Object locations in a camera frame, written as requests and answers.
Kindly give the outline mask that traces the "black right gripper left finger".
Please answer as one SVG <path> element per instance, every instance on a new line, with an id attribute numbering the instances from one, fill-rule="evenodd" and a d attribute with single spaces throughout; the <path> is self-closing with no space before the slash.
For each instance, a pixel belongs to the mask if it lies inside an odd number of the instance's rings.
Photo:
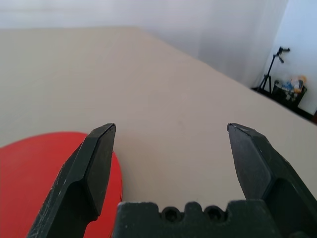
<path id="1" fill-rule="evenodd" d="M 92 130 L 62 165 L 28 234 L 29 238 L 82 238 L 101 215 L 116 126 Z"/>

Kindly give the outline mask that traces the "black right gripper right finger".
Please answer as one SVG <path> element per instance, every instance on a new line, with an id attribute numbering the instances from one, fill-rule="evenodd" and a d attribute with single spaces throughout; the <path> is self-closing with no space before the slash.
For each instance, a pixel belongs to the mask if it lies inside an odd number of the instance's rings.
<path id="1" fill-rule="evenodd" d="M 234 166 L 246 199 L 265 202 L 285 238 L 317 236 L 317 201 L 290 163 L 256 130 L 227 126 Z"/>

